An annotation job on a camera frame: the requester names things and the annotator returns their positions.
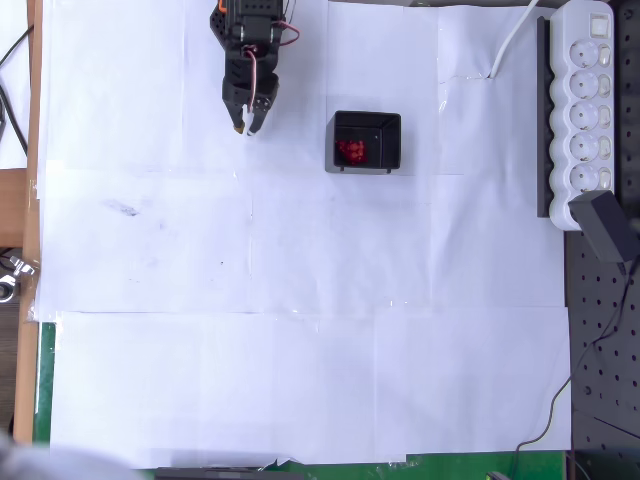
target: white power strip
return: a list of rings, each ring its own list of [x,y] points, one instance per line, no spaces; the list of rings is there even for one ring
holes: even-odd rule
[[[583,192],[614,189],[613,12],[600,1],[571,0],[551,16],[550,63],[555,108],[549,149],[554,193],[549,216],[580,230],[569,202]]]

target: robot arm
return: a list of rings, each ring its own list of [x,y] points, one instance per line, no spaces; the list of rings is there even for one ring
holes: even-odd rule
[[[224,101],[233,127],[244,132],[242,107],[253,112],[249,135],[257,133],[278,93],[278,50],[285,23],[283,0],[220,0],[211,30],[225,51]]]

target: black box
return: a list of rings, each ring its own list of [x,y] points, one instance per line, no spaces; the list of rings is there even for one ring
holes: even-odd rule
[[[577,196],[569,211],[601,262],[622,263],[640,255],[640,241],[610,190]]]
[[[400,168],[401,118],[397,113],[338,111],[327,125],[325,170],[386,174]]]

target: black pegboard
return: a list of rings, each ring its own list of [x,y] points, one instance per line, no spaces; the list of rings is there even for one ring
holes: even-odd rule
[[[640,0],[610,5],[616,26],[616,196],[634,219],[640,217]],[[609,322],[625,281],[616,265],[600,263],[580,232],[566,234],[565,263],[575,366]],[[576,371],[572,401],[574,448],[598,466],[591,478],[640,478],[640,273],[616,334],[591,348]],[[618,470],[623,476],[612,477]]]

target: cable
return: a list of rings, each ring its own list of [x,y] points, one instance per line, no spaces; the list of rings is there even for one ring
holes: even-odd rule
[[[11,104],[9,103],[9,99],[7,98],[7,94],[4,93],[2,85],[0,85],[0,108],[4,108],[7,111],[7,117],[9,117],[9,122],[11,122],[11,126],[16,132],[16,136],[18,137],[18,141],[22,146],[22,150],[24,150],[24,154],[27,154],[27,141],[24,139],[24,135],[22,134],[22,130],[20,130],[20,126],[18,125],[18,121],[16,120],[16,116],[13,113],[13,109],[11,108]]]
[[[533,7],[535,7],[537,3],[538,3],[538,0],[531,0],[531,2],[529,3],[529,6],[520,17],[520,20],[518,20],[518,23],[516,23],[515,27],[513,27],[513,30],[511,30],[511,33],[507,36],[505,41],[502,43],[500,50],[498,50],[498,56],[496,57],[496,61],[493,62],[493,68],[491,68],[491,73],[489,74],[489,78],[495,78],[496,73],[498,72],[498,68],[500,67],[500,62],[502,61],[502,56],[504,55],[504,52],[507,50],[507,46],[509,46],[511,39],[516,34],[516,32],[520,29],[524,21],[529,16],[529,13],[531,12],[531,10],[533,10]]]
[[[16,41],[16,43],[14,43],[11,46],[11,48],[5,54],[5,56],[2,57],[2,60],[0,60],[0,67],[4,64],[4,62],[7,60],[7,58],[9,58],[11,53],[18,47],[18,45],[20,45],[20,43],[25,38],[27,38],[32,31],[33,31],[33,25],[31,25],[29,28],[27,28],[27,31],[24,32],[20,36],[20,38]],[[18,125],[18,121],[16,120],[16,116],[13,113],[13,108],[11,108],[11,104],[9,103],[9,99],[7,98],[7,94],[5,93],[5,91],[3,90],[1,85],[0,85],[0,108],[4,108],[7,111],[7,117],[9,117],[9,122],[11,123],[11,126],[13,127],[13,130],[16,132],[16,136],[18,137],[18,141],[20,142],[20,145],[22,146],[22,150],[24,150],[24,153],[26,155],[27,154],[27,141],[25,140],[24,135],[22,134],[22,130],[20,130],[20,126]]]
[[[572,457],[572,456],[571,456],[571,455],[569,455],[568,453],[567,453],[567,457],[569,457],[569,458],[571,459],[571,461],[573,461],[573,463],[575,463],[575,464],[576,464],[576,467],[578,467],[578,468],[582,471],[582,473],[583,473],[584,477],[585,477],[587,480],[591,480],[591,477],[589,476],[589,474],[587,473],[587,471],[586,471],[584,468],[582,468],[582,465],[580,465],[580,464],[578,463],[578,461],[577,461],[574,457]]]
[[[1,259],[4,258],[7,260],[11,260],[11,257],[8,257],[7,253],[11,252],[12,250],[13,248],[5,248],[3,250],[0,250],[0,268],[2,268],[3,270],[6,270],[7,272],[15,271],[15,267],[7,267]]]
[[[289,17],[289,23],[293,22],[293,14],[296,13],[296,5],[298,4],[298,0],[293,0],[293,8],[291,9],[291,16]],[[287,0],[287,10],[289,9],[289,0]]]
[[[255,49],[255,45],[247,45],[244,49],[244,53],[251,58],[251,100],[247,108],[249,113],[253,111],[253,102],[256,99],[256,87],[258,84],[258,61],[254,53]]]
[[[277,25],[280,25],[282,27],[283,30],[292,30],[294,31],[297,35],[295,38],[292,38],[291,40],[287,40],[286,42],[283,42],[280,44],[281,47],[286,47],[287,45],[291,45],[292,43],[296,42],[299,38],[300,38],[300,30],[296,27],[294,27],[293,25],[290,25],[287,22],[284,22],[282,20],[275,22]]]
[[[560,389],[556,392],[556,394],[551,399],[551,408],[549,409],[549,420],[547,421],[547,426],[544,427],[544,430],[542,431],[542,433],[540,435],[538,435],[536,438],[534,438],[533,440],[527,440],[526,442],[521,442],[516,447],[516,450],[514,452],[514,458],[513,458],[513,468],[511,469],[512,472],[511,472],[511,475],[510,475],[511,478],[514,478],[514,479],[516,478],[516,473],[518,471],[518,454],[520,453],[520,449],[522,447],[524,447],[525,445],[530,445],[532,443],[538,442],[549,431],[549,428],[551,427],[551,421],[553,419],[553,407],[554,407],[554,405],[556,403],[556,399],[562,393],[562,391],[566,388],[566,386],[569,385],[569,382],[571,381],[571,378],[576,373],[576,370],[578,369],[578,367],[582,363],[582,360],[584,359],[584,356],[591,349],[591,347],[595,346],[596,343],[598,343],[601,340],[605,340],[605,339],[611,337],[612,335],[614,335],[618,331],[617,326],[614,326],[614,329],[613,329],[612,332],[610,332],[608,334],[606,333],[607,330],[609,329],[609,327],[611,326],[611,324],[613,323],[613,319],[616,317],[616,314],[618,314],[618,324],[620,324],[620,322],[622,321],[622,313],[624,311],[624,303],[625,303],[625,301],[627,299],[627,292],[629,291],[629,285],[631,285],[631,278],[633,277],[633,274],[635,273],[636,269],[638,268],[638,260],[639,259],[640,259],[640,257],[636,257],[633,260],[633,263],[631,264],[631,268],[629,269],[629,274],[627,276],[627,282],[625,283],[625,286],[624,286],[624,292],[622,293],[622,299],[620,300],[620,304],[613,311],[613,315],[611,315],[611,318],[609,319],[609,322],[604,327],[604,330],[602,330],[602,334],[598,338],[596,338],[595,340],[591,341],[587,345],[587,347],[582,352],[582,355],[580,355],[580,358],[578,359],[578,362],[573,367],[573,370],[571,370],[571,372],[569,373],[569,378],[567,378],[566,382],[564,382],[564,384],[560,387]]]
[[[9,58],[9,55],[11,55],[13,53],[13,51],[18,48],[18,45],[20,45],[22,43],[22,40],[24,40],[25,38],[27,38],[27,36],[33,32],[33,25],[31,25],[29,28],[27,28],[27,31],[24,32],[20,38],[16,41],[16,43],[14,43],[11,48],[9,49],[9,51],[5,54],[4,57],[2,57],[2,60],[0,60],[0,67],[2,66],[2,64],[7,60],[7,58]]]

